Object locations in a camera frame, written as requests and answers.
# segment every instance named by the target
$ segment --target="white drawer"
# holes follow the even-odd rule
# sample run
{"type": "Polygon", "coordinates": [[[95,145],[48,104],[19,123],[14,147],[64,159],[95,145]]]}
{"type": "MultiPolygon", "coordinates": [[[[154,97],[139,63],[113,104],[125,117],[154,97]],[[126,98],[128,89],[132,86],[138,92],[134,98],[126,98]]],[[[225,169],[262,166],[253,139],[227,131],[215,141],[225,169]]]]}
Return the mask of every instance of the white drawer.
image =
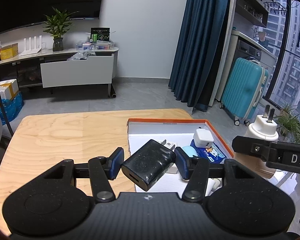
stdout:
{"type": "Polygon", "coordinates": [[[110,84],[114,55],[90,56],[86,60],[70,60],[41,64],[42,85],[46,87],[110,84]]]}

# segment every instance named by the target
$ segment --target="flower pot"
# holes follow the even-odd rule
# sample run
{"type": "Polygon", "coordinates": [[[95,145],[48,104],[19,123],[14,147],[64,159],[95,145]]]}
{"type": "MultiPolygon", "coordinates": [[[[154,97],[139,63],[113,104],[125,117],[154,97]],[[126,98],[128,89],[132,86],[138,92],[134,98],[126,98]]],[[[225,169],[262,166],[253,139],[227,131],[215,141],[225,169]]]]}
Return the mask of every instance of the flower pot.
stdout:
{"type": "Polygon", "coordinates": [[[63,38],[53,39],[52,51],[62,51],[63,50],[63,38]]]}
{"type": "Polygon", "coordinates": [[[282,125],[282,126],[280,127],[280,134],[281,134],[283,137],[287,137],[287,136],[290,134],[290,131],[282,125]]]}

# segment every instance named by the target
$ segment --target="yellow box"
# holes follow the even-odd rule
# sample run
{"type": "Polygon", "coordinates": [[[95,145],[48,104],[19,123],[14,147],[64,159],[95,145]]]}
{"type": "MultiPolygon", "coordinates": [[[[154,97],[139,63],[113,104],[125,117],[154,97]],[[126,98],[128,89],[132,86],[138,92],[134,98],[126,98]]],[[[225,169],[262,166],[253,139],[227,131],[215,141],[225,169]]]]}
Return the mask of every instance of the yellow box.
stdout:
{"type": "Polygon", "coordinates": [[[18,43],[0,48],[1,59],[8,59],[18,55],[18,43]]]}

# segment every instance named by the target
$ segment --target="teal suitcase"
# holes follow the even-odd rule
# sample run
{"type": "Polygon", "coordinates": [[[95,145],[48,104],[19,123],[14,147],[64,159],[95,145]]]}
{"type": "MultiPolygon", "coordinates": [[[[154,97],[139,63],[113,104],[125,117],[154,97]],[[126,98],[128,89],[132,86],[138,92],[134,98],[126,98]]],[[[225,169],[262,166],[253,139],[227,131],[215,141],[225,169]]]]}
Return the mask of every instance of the teal suitcase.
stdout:
{"type": "Polygon", "coordinates": [[[260,101],[269,73],[260,62],[237,58],[221,97],[220,108],[234,116],[234,124],[240,119],[249,126],[260,101]]]}

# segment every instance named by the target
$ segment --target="wood grain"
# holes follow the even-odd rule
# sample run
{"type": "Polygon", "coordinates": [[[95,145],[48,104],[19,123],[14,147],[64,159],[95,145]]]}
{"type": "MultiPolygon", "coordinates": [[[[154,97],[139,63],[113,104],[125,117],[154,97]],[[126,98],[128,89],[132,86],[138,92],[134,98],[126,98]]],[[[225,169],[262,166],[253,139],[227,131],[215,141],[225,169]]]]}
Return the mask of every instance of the wood grain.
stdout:
{"type": "MultiPolygon", "coordinates": [[[[13,191],[64,159],[85,163],[96,156],[109,156],[128,149],[129,118],[191,119],[182,109],[128,110],[47,114],[25,117],[18,126],[0,166],[0,229],[10,231],[2,216],[2,204],[13,191]]],[[[116,196],[135,191],[122,172],[110,182],[116,196]]],[[[77,187],[91,195],[89,179],[78,179],[77,187]]]]}

